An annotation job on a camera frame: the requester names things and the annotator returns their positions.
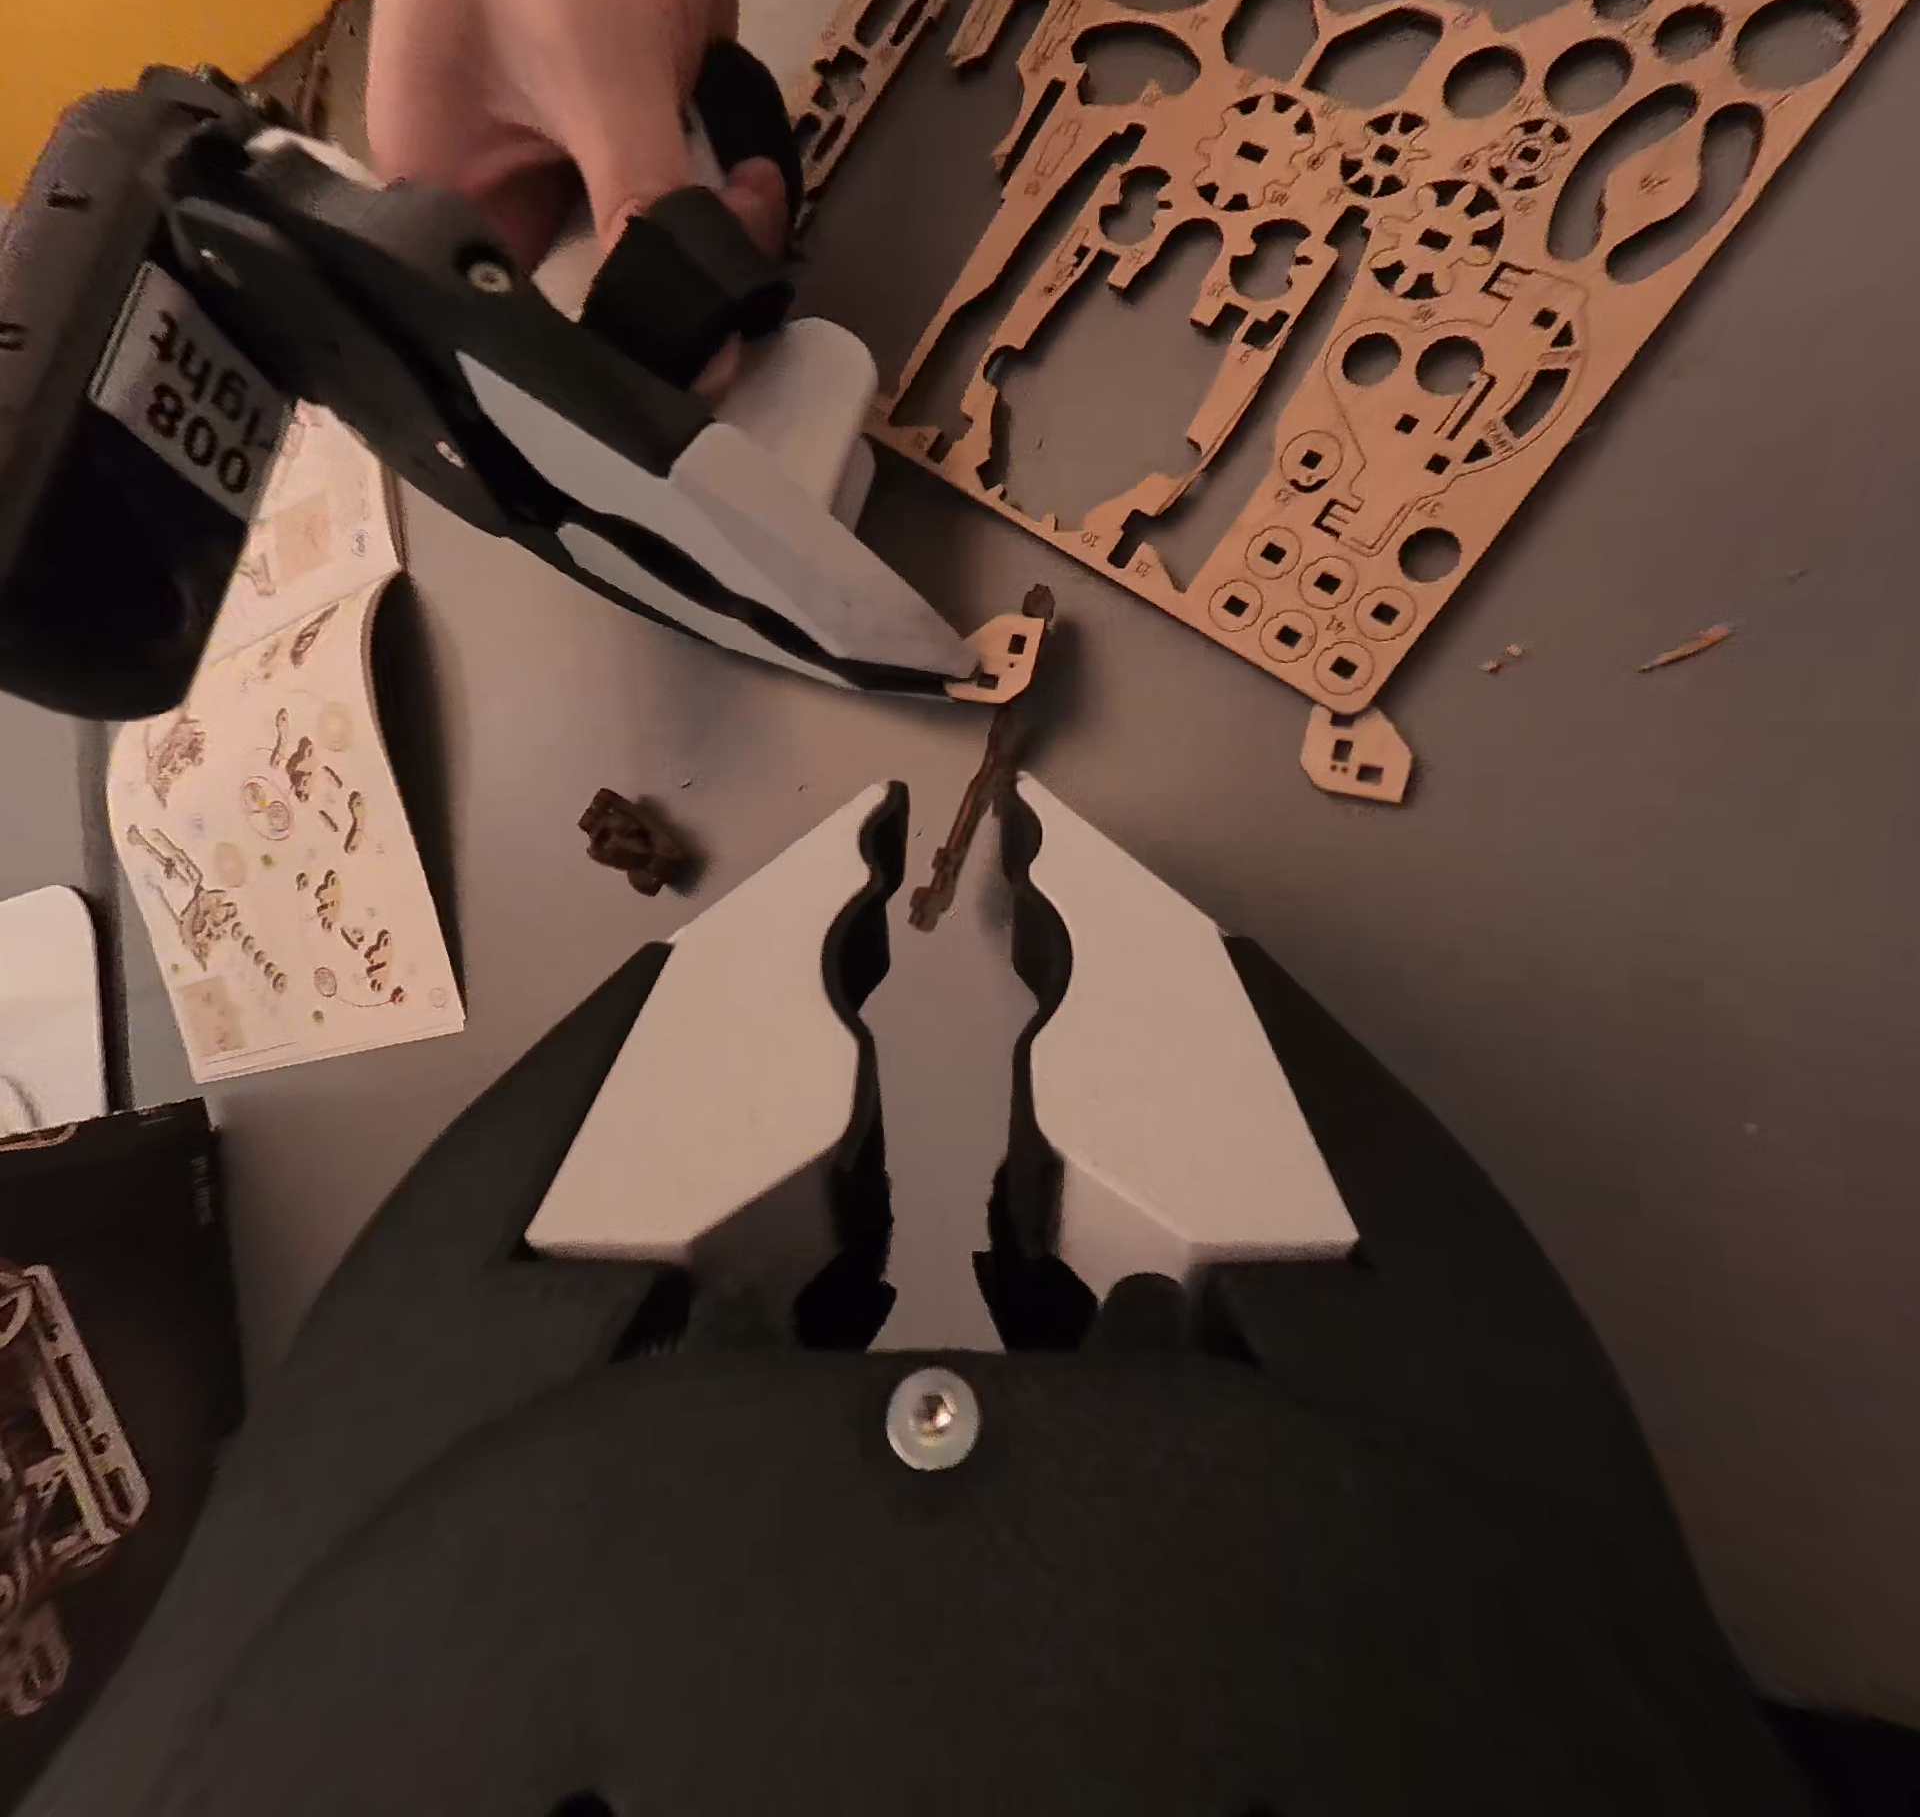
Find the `person's right hand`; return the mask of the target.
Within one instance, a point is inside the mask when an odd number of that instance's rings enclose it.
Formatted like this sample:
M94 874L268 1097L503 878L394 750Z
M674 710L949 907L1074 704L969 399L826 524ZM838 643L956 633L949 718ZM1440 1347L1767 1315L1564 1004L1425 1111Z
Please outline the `person's right hand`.
M740 0L374 0L366 130L379 172L470 199L536 270L589 210L626 221L695 179L685 111Z

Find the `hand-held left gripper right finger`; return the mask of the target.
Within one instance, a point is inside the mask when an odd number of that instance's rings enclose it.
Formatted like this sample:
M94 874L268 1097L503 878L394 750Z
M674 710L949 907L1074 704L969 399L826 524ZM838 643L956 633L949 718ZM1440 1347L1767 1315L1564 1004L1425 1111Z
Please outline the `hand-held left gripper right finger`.
M1220 925L1019 775L1005 1236L1074 1275L1342 1257L1357 1225Z

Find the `narrow laser-cut plywood sheet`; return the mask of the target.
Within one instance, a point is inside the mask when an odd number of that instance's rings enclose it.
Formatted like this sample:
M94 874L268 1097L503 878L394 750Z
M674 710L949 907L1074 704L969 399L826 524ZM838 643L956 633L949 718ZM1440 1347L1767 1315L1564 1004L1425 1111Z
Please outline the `narrow laser-cut plywood sheet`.
M796 228L946 0L741 0L741 26L781 80L800 155Z

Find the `long notched wooden part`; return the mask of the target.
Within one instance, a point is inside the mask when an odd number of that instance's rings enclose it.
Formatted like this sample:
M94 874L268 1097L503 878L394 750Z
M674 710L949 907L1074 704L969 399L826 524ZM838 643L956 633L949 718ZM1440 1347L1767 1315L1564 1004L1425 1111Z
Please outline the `long notched wooden part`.
M1033 584L1019 605L1019 610L1048 617L1052 633L1057 617L1057 602L1052 586L1048 582ZM928 934L934 932L953 908L961 884L961 872L973 850L978 832L982 831L989 815L1000 805L1000 798L1012 785L1015 754L1022 742L1022 726L1026 725L1026 693L1031 691L1033 681L1019 698L1007 705L991 705L995 710L995 722L987 732L982 762L961 793L955 819L945 842L938 845L928 880L910 894L908 925L913 930Z

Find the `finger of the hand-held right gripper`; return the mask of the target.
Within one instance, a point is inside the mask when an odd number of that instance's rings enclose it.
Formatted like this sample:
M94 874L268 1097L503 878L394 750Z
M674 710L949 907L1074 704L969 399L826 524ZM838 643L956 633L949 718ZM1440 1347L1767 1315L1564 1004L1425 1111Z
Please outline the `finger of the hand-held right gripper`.
M925 672L832 653L796 619L712 580L691 558L673 547L660 547L651 533L621 517L589 517L587 524L563 519L554 539L575 580L591 582L617 605L631 605L732 655L853 693L949 701L961 691L956 672Z
M562 493L562 521L621 517L832 653L975 670L968 638L730 422L709 420L658 472L467 352L457 359L492 427Z

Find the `white rounded-corner object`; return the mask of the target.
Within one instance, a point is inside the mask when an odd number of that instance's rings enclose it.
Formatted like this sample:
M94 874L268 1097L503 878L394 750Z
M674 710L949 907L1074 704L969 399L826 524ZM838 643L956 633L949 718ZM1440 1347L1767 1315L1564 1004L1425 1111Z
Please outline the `white rounded-corner object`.
M74 888L3 902L3 1135L110 1111L101 961Z

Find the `small house-shaped wooden part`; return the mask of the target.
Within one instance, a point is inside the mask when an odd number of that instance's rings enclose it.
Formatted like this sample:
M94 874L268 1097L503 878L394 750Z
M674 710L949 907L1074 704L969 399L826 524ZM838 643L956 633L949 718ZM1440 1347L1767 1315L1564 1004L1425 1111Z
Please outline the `small house-shaped wooden part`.
M1316 705L1303 737L1300 765L1329 796L1399 805L1411 783L1413 751L1377 705L1355 714Z
M1023 610L1000 613L975 630L968 643L978 653L972 675L950 677L945 693L950 701L1007 705L1028 689L1050 619Z

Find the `large laser-cut plywood sheet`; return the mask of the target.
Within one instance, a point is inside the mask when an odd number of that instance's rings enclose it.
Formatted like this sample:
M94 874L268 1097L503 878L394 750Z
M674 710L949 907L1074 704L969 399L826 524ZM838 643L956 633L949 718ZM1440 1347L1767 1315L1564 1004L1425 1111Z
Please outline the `large laser-cut plywood sheet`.
M987 63L1028 0L972 0ZM874 430L1335 715L1407 651L1916 0L1041 0L996 203ZM1181 449L1013 489L1073 300L1212 249Z

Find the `dark brown wooden assembly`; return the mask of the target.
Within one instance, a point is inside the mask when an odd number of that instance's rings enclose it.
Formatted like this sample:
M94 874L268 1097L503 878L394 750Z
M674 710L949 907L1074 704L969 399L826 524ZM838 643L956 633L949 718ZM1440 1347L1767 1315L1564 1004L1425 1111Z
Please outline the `dark brown wooden assembly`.
M683 889L700 871L700 854L651 799L598 787L579 828L587 840L589 858L624 874L646 897Z

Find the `illustrated instruction booklet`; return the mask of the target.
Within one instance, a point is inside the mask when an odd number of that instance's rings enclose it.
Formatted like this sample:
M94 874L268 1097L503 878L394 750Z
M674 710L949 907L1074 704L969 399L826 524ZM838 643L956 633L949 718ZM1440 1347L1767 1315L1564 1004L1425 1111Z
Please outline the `illustrated instruction booklet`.
M196 1084L464 1028L376 707L395 493L300 406L188 693L110 754L110 828Z

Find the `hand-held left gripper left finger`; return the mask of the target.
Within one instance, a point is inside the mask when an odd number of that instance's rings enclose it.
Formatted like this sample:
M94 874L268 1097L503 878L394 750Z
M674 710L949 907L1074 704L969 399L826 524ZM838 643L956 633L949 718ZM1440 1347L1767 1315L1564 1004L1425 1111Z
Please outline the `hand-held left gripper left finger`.
M876 783L708 903L666 959L525 1229L554 1257L826 1267L878 1099L907 789Z

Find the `black model kit box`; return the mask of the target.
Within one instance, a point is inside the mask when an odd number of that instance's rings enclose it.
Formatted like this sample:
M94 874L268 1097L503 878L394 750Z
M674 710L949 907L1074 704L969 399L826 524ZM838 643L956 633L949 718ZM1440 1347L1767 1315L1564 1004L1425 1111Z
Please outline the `black model kit box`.
M221 1138L206 1104L5 1138L7 1808L157 1608L244 1408Z

